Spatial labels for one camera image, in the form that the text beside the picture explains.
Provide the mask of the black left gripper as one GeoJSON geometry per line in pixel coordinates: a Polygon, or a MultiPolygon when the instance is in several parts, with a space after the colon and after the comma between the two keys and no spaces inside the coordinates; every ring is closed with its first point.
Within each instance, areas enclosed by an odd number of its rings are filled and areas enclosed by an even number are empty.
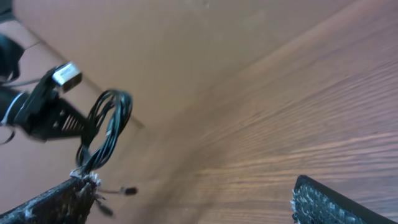
{"type": "Polygon", "coordinates": [[[80,137],[89,120],[68,101],[59,98],[50,69],[32,92],[1,86],[1,126],[17,127],[41,141],[80,137]]]}

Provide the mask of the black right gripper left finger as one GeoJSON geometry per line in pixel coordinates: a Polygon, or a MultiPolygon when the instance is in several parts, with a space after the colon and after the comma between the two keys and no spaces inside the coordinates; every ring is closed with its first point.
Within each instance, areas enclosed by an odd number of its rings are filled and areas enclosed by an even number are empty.
{"type": "Polygon", "coordinates": [[[82,224],[94,201],[99,180],[72,177],[1,214],[1,224],[82,224]]]}

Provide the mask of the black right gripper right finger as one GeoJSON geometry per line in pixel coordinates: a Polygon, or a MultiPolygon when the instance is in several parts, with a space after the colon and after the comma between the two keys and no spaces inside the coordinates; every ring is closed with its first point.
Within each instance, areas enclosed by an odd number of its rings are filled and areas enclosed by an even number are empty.
{"type": "Polygon", "coordinates": [[[292,195],[297,224],[397,224],[307,175],[297,177],[292,195]]]}

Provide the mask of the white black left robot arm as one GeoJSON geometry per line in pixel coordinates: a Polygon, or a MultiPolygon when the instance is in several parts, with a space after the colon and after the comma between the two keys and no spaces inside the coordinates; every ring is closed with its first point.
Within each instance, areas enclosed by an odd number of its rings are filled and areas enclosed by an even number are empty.
{"type": "Polygon", "coordinates": [[[95,132],[90,119],[61,98],[76,87],[82,72],[71,62],[53,67],[31,92],[18,90],[19,60],[24,49],[10,37],[1,35],[1,126],[23,130],[39,140],[74,138],[95,132]]]}

